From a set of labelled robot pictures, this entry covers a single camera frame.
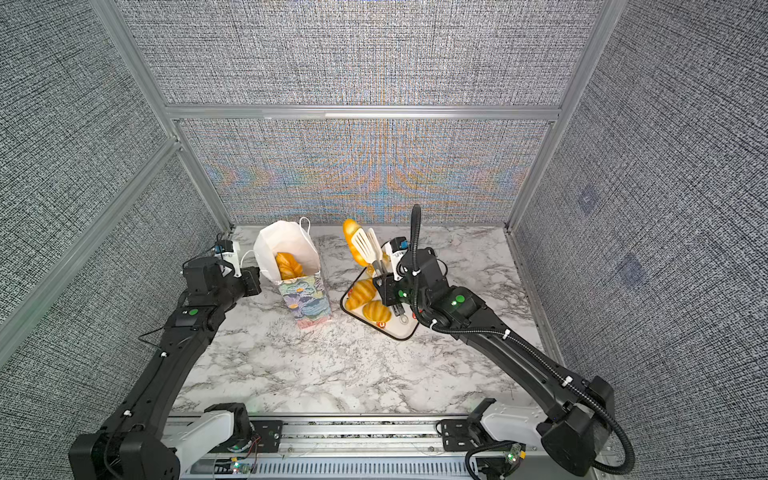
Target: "white marble surface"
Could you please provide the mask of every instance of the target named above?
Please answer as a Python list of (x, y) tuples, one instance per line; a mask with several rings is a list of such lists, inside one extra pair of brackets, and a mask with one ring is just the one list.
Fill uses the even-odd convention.
[[(238, 227), (250, 249), (259, 227)], [(379, 239), (408, 227), (379, 227)], [(184, 383), (174, 409), (201, 412), (243, 402), (250, 412), (451, 413), (495, 397), (538, 408), (496, 365), (452, 337), (420, 326), (397, 341), (347, 316), (339, 299), (359, 273), (341, 227), (313, 227), (333, 318), (299, 330), (277, 288), (242, 299)], [(435, 248), (452, 284), (467, 286), (527, 341), (541, 348), (525, 292), (500, 227), (423, 227), (419, 245)], [(255, 265), (249, 255), (245, 266)]]

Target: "tray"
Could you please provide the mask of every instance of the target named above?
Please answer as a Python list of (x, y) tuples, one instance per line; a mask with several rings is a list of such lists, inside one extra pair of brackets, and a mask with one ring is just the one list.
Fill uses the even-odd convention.
[[(403, 309), (406, 311), (405, 317), (408, 319), (407, 323), (403, 323), (400, 321), (398, 317), (395, 316), (395, 314), (392, 314), (392, 319), (386, 323), (384, 328), (379, 328), (376, 326), (374, 322), (371, 322), (365, 316), (362, 314), (362, 306), (357, 307), (354, 310), (347, 310), (344, 306), (344, 304), (347, 301), (347, 296), (349, 295), (349, 291), (352, 289), (353, 286), (355, 286), (355, 283), (357, 283), (358, 280), (362, 278), (363, 275), (366, 275), (366, 278), (370, 278), (370, 276), (366, 273), (367, 269), (364, 268), (360, 272), (360, 275), (355, 278), (355, 280), (352, 282), (351, 285), (349, 285), (349, 288), (346, 289), (346, 292), (341, 297), (341, 301), (339, 302), (339, 306), (341, 306), (341, 310), (344, 311), (347, 315), (350, 315), (361, 322), (365, 323), (367, 326), (370, 326), (372, 328), (377, 329), (384, 335), (387, 335), (390, 338), (393, 338), (395, 340), (407, 340), (413, 336), (413, 333), (416, 331), (416, 327), (419, 326), (419, 321), (416, 320), (413, 316), (413, 311), (411, 311), (411, 307), (402, 304)], [(381, 300), (382, 297), (379, 295), (379, 292), (376, 292), (376, 295), (373, 297), (374, 300)]]

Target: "croissant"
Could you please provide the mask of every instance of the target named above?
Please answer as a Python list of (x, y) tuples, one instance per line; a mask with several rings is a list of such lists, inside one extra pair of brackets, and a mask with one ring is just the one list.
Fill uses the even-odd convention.
[(392, 313), (378, 300), (368, 303), (362, 308), (362, 314), (374, 323), (387, 323)]
[(280, 269), (280, 279), (290, 280), (304, 276), (304, 269), (301, 264), (290, 253), (278, 253), (275, 255), (275, 261), (277, 268)]
[(347, 299), (345, 305), (346, 309), (354, 310), (361, 305), (365, 305), (373, 300), (374, 296), (376, 296), (376, 288), (373, 286), (373, 280), (370, 278), (360, 280), (349, 291), (349, 299)]

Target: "kitchen utensil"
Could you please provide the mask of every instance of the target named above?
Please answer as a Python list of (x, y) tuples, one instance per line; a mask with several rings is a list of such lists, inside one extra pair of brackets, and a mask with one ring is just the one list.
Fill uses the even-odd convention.
[(362, 228), (359, 228), (352, 235), (352, 246), (357, 249), (362, 258), (366, 261), (366, 265), (373, 265), (374, 262), (379, 262), (379, 257), (376, 255), (373, 245), (371, 245), (371, 240)]
[(371, 246), (376, 252), (376, 262), (373, 264), (374, 269), (379, 270), (379, 274), (385, 275), (386, 274), (386, 268), (384, 268), (384, 252), (382, 252), (381, 244), (379, 243), (379, 238), (376, 237), (376, 232), (373, 231), (373, 228), (368, 229), (368, 240), (371, 240)]

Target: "slotted spatula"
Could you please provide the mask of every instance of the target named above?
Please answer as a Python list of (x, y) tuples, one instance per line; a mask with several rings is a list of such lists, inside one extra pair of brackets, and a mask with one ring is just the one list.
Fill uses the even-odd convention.
[(368, 240), (371, 240), (371, 247), (373, 247), (373, 251), (376, 252), (376, 259), (378, 260), (378, 263), (374, 264), (373, 268), (378, 268), (381, 270), (382, 275), (384, 275), (386, 273), (384, 268), (384, 252), (382, 252), (379, 238), (376, 236), (376, 232), (373, 231), (373, 228), (368, 229)]
[(362, 258), (365, 259), (368, 264), (373, 265), (373, 269), (376, 270), (376, 265), (380, 265), (379, 256), (376, 255), (376, 250), (371, 244), (371, 239), (368, 238), (368, 235), (362, 228), (358, 229), (354, 235), (352, 235), (352, 245), (357, 249)]

